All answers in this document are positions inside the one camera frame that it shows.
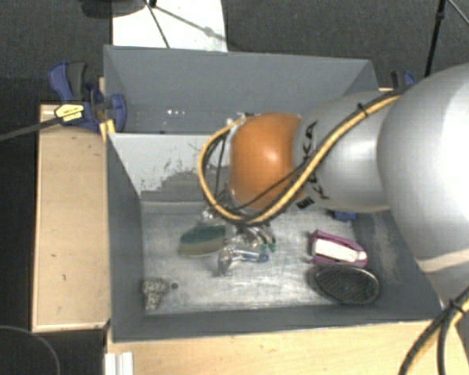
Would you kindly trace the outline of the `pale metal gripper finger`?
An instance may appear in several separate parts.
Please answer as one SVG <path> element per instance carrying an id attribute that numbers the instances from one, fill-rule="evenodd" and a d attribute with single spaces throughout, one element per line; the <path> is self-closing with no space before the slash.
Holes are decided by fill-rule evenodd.
<path id="1" fill-rule="evenodd" d="M 234 247 L 223 248 L 217 257 L 217 270 L 221 277 L 230 276 L 230 268 L 242 260 L 242 253 Z"/>
<path id="2" fill-rule="evenodd" d="M 228 222 L 212 208 L 206 208 L 199 215 L 198 227 L 202 230 L 233 231 L 235 225 Z"/>

